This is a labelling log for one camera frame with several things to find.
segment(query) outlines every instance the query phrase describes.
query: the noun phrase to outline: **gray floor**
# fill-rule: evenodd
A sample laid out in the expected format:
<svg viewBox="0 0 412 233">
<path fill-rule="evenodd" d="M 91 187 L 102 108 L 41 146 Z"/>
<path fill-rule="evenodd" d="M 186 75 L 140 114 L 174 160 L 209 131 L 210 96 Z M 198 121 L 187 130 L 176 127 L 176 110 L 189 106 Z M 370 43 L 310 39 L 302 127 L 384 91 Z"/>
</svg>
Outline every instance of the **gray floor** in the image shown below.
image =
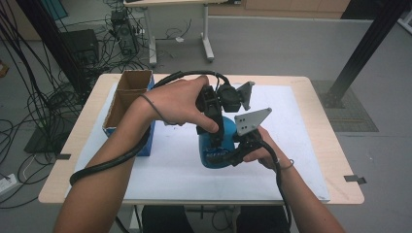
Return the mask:
<svg viewBox="0 0 412 233">
<path fill-rule="evenodd" d="M 190 33 L 197 33 L 200 25 L 194 23 Z M 160 56 L 154 71 L 208 69 L 227 75 L 305 76 L 333 81 L 369 25 L 370 21 L 211 17 L 210 40 L 216 56 L 213 63 L 205 59 L 199 40 L 182 44 L 161 41 L 157 43 Z M 12 63 L 3 46 L 0 54 Z M 329 206 L 348 232 L 412 231 L 412 182 L 408 179 L 412 165 L 411 61 L 412 36 L 396 25 L 352 85 L 379 132 L 337 133 L 354 173 L 367 180 L 361 186 L 363 204 Z M 41 86 L 46 83 L 44 78 L 38 79 Z M 26 99 L 22 81 L 12 66 L 8 76 L 0 80 L 0 118 L 19 122 L 27 114 Z M 17 172 L 28 156 L 22 148 L 33 129 L 30 124 L 20 129 L 1 166 L 2 173 Z M 16 198 L 0 207 L 34 197 L 41 186 L 24 187 Z M 0 229 L 51 232 L 58 209 L 36 201 L 1 210 Z M 122 211 L 124 221 L 128 211 Z M 193 214 L 189 218 L 197 232 L 213 232 L 209 217 L 200 220 Z"/>
</svg>

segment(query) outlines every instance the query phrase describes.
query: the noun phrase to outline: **white desk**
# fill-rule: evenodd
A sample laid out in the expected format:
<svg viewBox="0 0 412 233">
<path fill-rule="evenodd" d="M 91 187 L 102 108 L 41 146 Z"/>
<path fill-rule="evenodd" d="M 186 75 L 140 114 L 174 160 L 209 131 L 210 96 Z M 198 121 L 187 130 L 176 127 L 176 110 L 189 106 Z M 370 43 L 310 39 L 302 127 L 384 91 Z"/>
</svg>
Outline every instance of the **white desk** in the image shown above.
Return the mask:
<svg viewBox="0 0 412 233">
<path fill-rule="evenodd" d="M 165 75 L 154 75 L 159 81 Z M 254 81 L 257 84 L 286 85 L 292 88 L 296 103 L 300 110 L 307 134 L 312 143 L 313 151 L 317 156 L 321 171 L 326 180 L 330 195 L 329 204 L 360 204 L 363 195 L 357 183 L 347 183 L 343 176 L 353 175 L 348 161 L 343 153 L 337 138 L 327 120 L 325 112 L 310 83 L 303 77 L 275 77 L 275 76 L 227 76 L 232 83 L 245 83 Z M 101 112 L 107 96 L 114 83 L 119 81 L 120 74 L 102 75 L 91 92 L 86 105 L 70 134 L 62 153 L 70 153 L 68 160 L 56 161 L 48 180 L 45 183 L 39 200 L 43 203 L 63 203 L 69 187 L 69 178 L 75 171 L 79 156 L 86 144 L 98 115 Z M 198 153 L 192 157 L 198 163 Z M 153 200 L 124 200 L 129 204 L 153 204 Z M 212 204 L 211 202 L 188 202 L 181 200 L 161 200 L 157 204 Z M 245 204 L 237 200 L 221 200 L 215 204 Z"/>
<path fill-rule="evenodd" d="M 215 56 L 213 55 L 212 47 L 209 42 L 208 35 L 208 15 L 210 3 L 222 3 L 227 0 L 142 0 L 131 3 L 124 2 L 124 6 L 128 8 L 140 8 L 145 15 L 146 28 L 149 39 L 149 62 L 152 66 L 157 64 L 156 49 L 155 49 L 155 36 L 152 32 L 151 15 L 149 7 L 152 6 L 169 6 L 169 5 L 182 5 L 182 4 L 203 4 L 203 32 L 200 34 L 203 42 L 203 47 L 206 51 L 206 57 L 209 61 L 213 61 Z"/>
</svg>

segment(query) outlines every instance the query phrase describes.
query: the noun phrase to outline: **person's leg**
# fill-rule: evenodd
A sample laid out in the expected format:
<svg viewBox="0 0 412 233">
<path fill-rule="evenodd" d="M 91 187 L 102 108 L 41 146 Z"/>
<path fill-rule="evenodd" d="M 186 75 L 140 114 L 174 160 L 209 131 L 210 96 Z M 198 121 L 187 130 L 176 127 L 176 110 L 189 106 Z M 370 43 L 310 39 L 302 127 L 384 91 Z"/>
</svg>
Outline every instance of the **person's leg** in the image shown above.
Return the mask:
<svg viewBox="0 0 412 233">
<path fill-rule="evenodd" d="M 242 206 L 236 226 L 237 233 L 290 232 L 282 206 Z"/>
<path fill-rule="evenodd" d="M 184 206 L 145 206 L 142 224 L 145 233 L 193 233 Z"/>
</svg>

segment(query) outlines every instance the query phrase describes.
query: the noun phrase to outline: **cardboard box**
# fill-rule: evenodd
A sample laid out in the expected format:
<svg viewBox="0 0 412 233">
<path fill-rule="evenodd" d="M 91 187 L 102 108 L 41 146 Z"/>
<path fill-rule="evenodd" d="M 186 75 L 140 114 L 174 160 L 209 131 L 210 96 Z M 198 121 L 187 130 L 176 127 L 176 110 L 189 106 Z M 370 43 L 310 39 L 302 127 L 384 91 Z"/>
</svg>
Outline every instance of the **cardboard box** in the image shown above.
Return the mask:
<svg viewBox="0 0 412 233">
<path fill-rule="evenodd" d="M 144 71 L 124 71 L 120 77 L 118 87 L 115 91 L 109 113 L 103 123 L 103 131 L 110 137 L 115 132 L 127 109 L 133 101 L 148 89 L 155 85 L 153 73 L 150 70 Z M 151 135 L 148 142 L 137 156 L 149 156 L 152 149 L 152 141 L 155 132 L 155 121 L 151 124 Z"/>
</svg>

